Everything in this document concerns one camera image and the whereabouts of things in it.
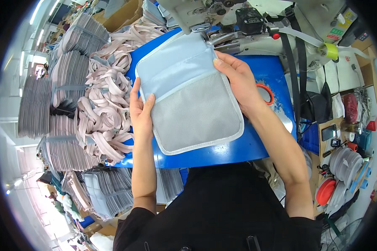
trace orange ring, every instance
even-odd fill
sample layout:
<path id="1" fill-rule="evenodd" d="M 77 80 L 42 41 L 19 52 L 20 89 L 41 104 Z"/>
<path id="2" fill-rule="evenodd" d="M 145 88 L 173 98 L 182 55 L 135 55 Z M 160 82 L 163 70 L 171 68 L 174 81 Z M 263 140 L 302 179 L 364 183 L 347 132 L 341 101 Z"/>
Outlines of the orange ring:
<path id="1" fill-rule="evenodd" d="M 274 103 L 274 94 L 272 93 L 271 89 L 260 83 L 257 83 L 256 86 L 261 87 L 268 92 L 269 96 L 271 97 L 271 100 L 269 102 L 266 102 L 266 104 L 269 106 L 272 105 Z"/>

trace person's right hand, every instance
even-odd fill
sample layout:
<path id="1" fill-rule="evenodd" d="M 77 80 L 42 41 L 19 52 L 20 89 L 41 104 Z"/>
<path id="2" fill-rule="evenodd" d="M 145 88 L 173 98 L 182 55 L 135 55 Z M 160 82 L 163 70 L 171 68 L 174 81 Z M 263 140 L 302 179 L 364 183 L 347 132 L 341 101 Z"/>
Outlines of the person's right hand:
<path id="1" fill-rule="evenodd" d="M 230 87 L 235 95 L 242 113 L 247 117 L 251 111 L 265 101 L 257 90 L 254 75 L 247 63 L 229 54 L 215 51 L 218 56 L 213 63 L 215 68 L 230 80 Z"/>

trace red bag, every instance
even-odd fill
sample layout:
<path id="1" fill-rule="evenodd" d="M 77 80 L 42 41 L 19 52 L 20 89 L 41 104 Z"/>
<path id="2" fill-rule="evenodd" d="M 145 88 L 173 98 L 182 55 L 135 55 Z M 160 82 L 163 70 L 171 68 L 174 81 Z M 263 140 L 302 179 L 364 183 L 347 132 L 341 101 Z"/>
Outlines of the red bag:
<path id="1" fill-rule="evenodd" d="M 345 106 L 345 120 L 347 123 L 356 123 L 357 120 L 357 101 L 353 93 L 343 96 Z"/>

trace forearm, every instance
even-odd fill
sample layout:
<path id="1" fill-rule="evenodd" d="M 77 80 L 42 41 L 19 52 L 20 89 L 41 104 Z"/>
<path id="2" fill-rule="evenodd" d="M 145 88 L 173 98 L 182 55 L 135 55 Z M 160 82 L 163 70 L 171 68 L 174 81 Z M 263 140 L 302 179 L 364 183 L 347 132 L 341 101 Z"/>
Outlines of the forearm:
<path id="1" fill-rule="evenodd" d="M 307 182 L 308 172 L 302 150 L 275 112 L 261 100 L 248 116 L 285 186 Z"/>
<path id="2" fill-rule="evenodd" d="M 152 139 L 136 138 L 133 149 L 133 174 L 131 177 L 133 198 L 156 199 L 156 170 Z"/>

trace worker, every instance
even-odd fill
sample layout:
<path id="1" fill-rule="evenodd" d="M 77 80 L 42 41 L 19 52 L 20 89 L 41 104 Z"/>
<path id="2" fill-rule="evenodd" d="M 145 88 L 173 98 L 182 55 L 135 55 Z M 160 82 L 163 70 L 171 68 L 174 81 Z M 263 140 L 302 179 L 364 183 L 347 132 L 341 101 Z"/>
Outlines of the worker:
<path id="1" fill-rule="evenodd" d="M 150 116 L 155 96 L 143 104 L 137 78 L 130 103 L 134 203 L 130 215 L 118 222 L 113 250 L 320 250 L 322 224 L 314 221 L 301 148 L 258 93 L 249 66 L 231 55 L 216 54 L 215 68 L 229 78 L 242 113 L 285 184 L 285 208 L 262 173 L 244 162 L 190 168 L 183 192 L 157 214 Z"/>

